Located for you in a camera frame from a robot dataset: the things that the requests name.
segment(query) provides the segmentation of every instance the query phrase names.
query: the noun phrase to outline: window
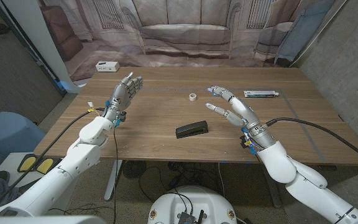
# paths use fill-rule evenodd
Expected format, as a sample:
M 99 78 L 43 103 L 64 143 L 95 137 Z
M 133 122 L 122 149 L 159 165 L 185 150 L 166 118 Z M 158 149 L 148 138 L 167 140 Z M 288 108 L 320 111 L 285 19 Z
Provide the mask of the window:
M 112 0 L 93 0 L 103 29 L 123 29 Z

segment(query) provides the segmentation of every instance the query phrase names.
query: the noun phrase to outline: printed backdrop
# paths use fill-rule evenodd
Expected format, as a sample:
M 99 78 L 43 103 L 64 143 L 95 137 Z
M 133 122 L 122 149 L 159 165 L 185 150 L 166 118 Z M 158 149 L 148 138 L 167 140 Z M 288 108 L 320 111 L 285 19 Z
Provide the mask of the printed backdrop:
M 39 0 L 39 3 L 64 61 L 69 62 L 81 52 L 79 40 L 101 42 L 72 75 L 72 80 L 81 80 L 92 76 L 98 61 L 113 60 L 121 66 L 142 67 L 287 67 L 344 1 Z M 59 6 L 60 12 L 51 10 L 53 6 Z M 62 15 L 52 19 L 59 13 L 65 15 L 69 25 L 62 25 L 65 19 Z M 59 40 L 59 36 L 70 38 Z

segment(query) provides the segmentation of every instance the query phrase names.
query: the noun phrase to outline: yellow pad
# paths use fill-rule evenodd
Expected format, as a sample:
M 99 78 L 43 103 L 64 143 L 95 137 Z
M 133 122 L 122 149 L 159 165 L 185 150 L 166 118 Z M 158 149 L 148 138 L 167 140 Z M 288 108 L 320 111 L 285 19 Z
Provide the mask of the yellow pad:
M 43 174 L 47 174 L 52 164 L 53 164 L 53 159 L 46 159 L 37 167 L 37 171 Z
M 23 164 L 20 166 L 19 171 L 26 171 L 30 168 L 30 166 L 35 162 L 35 157 L 28 157 Z

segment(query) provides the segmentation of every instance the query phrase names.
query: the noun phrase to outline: black cable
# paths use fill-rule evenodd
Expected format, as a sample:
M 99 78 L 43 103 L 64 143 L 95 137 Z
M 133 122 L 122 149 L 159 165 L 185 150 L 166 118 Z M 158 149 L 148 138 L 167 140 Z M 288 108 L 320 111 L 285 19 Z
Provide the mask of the black cable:
M 175 189 L 175 191 L 177 192 L 177 194 L 179 195 L 179 192 L 178 192 L 177 188 L 176 188 L 176 187 L 174 187 L 174 189 Z M 187 206 L 186 206 L 186 203 L 185 203 L 184 199 L 183 199 L 180 195 L 179 195 L 179 197 L 180 197 L 181 201 L 183 202 L 183 204 L 185 204 L 185 213 L 187 213 Z
M 74 124 L 76 121 L 78 121 L 83 116 L 89 114 L 91 112 L 87 111 L 79 117 L 75 118 L 70 124 L 68 124 L 63 131 L 55 138 L 55 140 L 52 141 L 52 143 L 49 144 L 49 146 L 41 153 L 41 155 L 35 160 L 35 162 L 11 185 L 9 188 L 0 196 L 0 202 L 1 200 L 9 194 L 12 189 L 43 159 L 43 156 L 49 151 L 49 149 L 60 139 L 60 137 L 67 131 L 67 129 Z
M 114 221 L 113 221 L 113 223 L 116 224 L 117 176 L 118 176 L 118 146 L 117 146 L 117 139 L 116 139 L 116 126 L 114 126 L 114 131 L 112 132 L 112 135 L 114 136 L 114 142 L 116 143 L 116 181 L 114 182 Z
M 160 174 L 161 184 L 162 184 L 162 186 L 164 187 L 165 190 L 168 190 L 168 189 L 165 187 L 164 183 L 162 182 L 161 170 L 160 170 L 160 168 L 158 168 L 158 167 L 156 167 L 156 166 L 148 167 L 148 168 L 144 171 L 144 173 L 139 177 L 139 179 L 137 180 L 137 182 L 138 182 L 138 184 L 139 184 L 139 188 L 140 188 L 140 190 L 142 191 L 142 193 L 143 193 L 151 202 L 154 202 L 154 200 L 151 199 L 151 198 L 144 192 L 144 190 L 143 190 L 143 188 L 142 188 L 142 185 L 140 184 L 140 179 L 141 179 L 142 176 L 146 173 L 146 171 L 148 171 L 149 169 L 153 169 L 153 168 L 156 168 L 156 169 L 158 170 L 158 173 Z
M 193 203 L 191 202 L 191 200 L 190 200 L 186 195 L 179 194 L 179 193 L 175 193 L 175 192 L 167 192 L 167 193 L 165 193 L 165 194 L 177 194 L 177 195 L 179 195 L 179 196 L 184 196 L 185 198 L 187 198 L 187 200 L 189 200 L 190 205 L 191 205 L 190 215 L 193 214 Z
M 86 204 L 86 205 L 82 205 L 82 206 L 80 206 L 80 207 L 78 207 L 78 208 L 71 208 L 71 209 L 68 209 L 68 210 L 62 210 L 62 209 L 60 209 L 60 208 L 51 208 L 51 209 L 48 209 L 48 211 L 51 211 L 51 210 L 59 210 L 59 211 L 62 211 L 63 212 L 63 214 L 64 215 L 66 215 L 66 214 L 69 214 L 69 215 L 72 215 L 73 214 L 73 212 L 75 212 L 76 210 L 80 210 L 80 212 L 79 213 L 77 213 L 76 215 L 79 215 L 79 214 L 81 214 L 81 212 L 84 212 L 84 211 L 90 211 L 90 210 L 94 210 L 94 212 L 98 212 L 98 210 L 97 209 L 99 209 L 99 208 L 110 208 L 110 209 L 113 209 L 113 208 L 111 208 L 111 207 L 109 207 L 109 206 L 97 206 L 97 207 L 90 207 L 90 208 L 82 208 L 82 207 L 84 207 L 84 206 L 87 206 L 87 205 L 95 205 L 95 204 L 93 204 L 93 203 L 89 203 L 89 204 Z
M 323 130 L 325 132 L 327 132 L 328 134 L 334 136 L 335 138 L 337 138 L 338 140 L 340 140 L 341 142 L 343 142 L 345 145 L 349 146 L 351 149 L 355 150 L 355 152 L 358 153 L 358 148 L 356 148 L 355 146 L 353 146 L 351 143 L 349 143 L 348 141 L 346 141 L 345 139 L 343 139 L 342 137 L 340 137 L 339 135 L 337 135 L 336 133 L 330 131 L 329 129 L 327 128 L 324 128 L 318 124 L 313 124 L 311 122 L 307 122 L 307 121 L 303 121 L 303 120 L 300 120 L 300 119 L 295 119 L 295 118 L 275 118 L 275 119 L 272 119 L 270 121 L 267 121 L 266 122 L 266 125 L 269 127 L 273 124 L 275 124 L 277 121 L 292 121 L 292 122 L 297 122 L 297 123 L 301 123 L 301 124 L 306 124 L 306 125 L 309 125 L 309 126 L 312 126 L 312 127 L 315 127 L 315 128 L 318 128 L 320 130 Z
M 181 176 L 183 176 L 189 183 L 196 183 L 196 182 L 194 182 L 194 181 L 192 181 L 192 180 L 189 180 L 189 179 L 186 177 L 186 175 L 184 174 L 185 172 L 195 172 L 195 171 L 191 171 L 191 170 L 188 170 L 187 168 L 185 168 L 185 165 L 189 165 L 189 164 L 192 164 L 192 162 L 183 163 L 182 166 L 181 166 L 181 168 L 184 169 L 184 171 L 180 171 L 180 170 L 178 170 L 178 171 L 179 171 L 179 173 L 181 174 Z M 205 169 L 197 169 L 197 168 L 195 168 L 194 170 L 197 170 L 197 171 L 199 171 L 200 173 L 201 173 L 201 172 L 204 172 L 211 180 L 215 181 L 217 190 L 221 192 L 221 193 L 220 193 L 221 195 L 223 195 L 222 183 L 218 180 L 219 177 L 217 177 L 217 174 L 216 174 L 216 173 L 214 173 L 214 172 L 212 172 L 212 171 L 210 171 L 210 170 L 205 170 Z
M 62 211 L 64 215 L 66 215 L 66 213 L 69 214 L 69 215 L 71 215 L 70 212 L 64 211 L 63 209 L 60 209 L 60 208 L 51 208 L 51 209 L 48 209 L 48 211 L 51 211 L 51 210 L 59 210 L 59 211 Z

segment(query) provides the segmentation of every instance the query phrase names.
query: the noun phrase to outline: black stapler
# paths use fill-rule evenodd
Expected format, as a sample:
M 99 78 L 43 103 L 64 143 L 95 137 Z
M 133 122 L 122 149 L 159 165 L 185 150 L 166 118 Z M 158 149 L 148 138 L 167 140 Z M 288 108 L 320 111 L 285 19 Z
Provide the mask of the black stapler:
M 208 133 L 208 125 L 206 121 L 200 121 L 193 124 L 187 124 L 183 127 L 177 128 L 177 138 L 184 138 L 197 134 Z

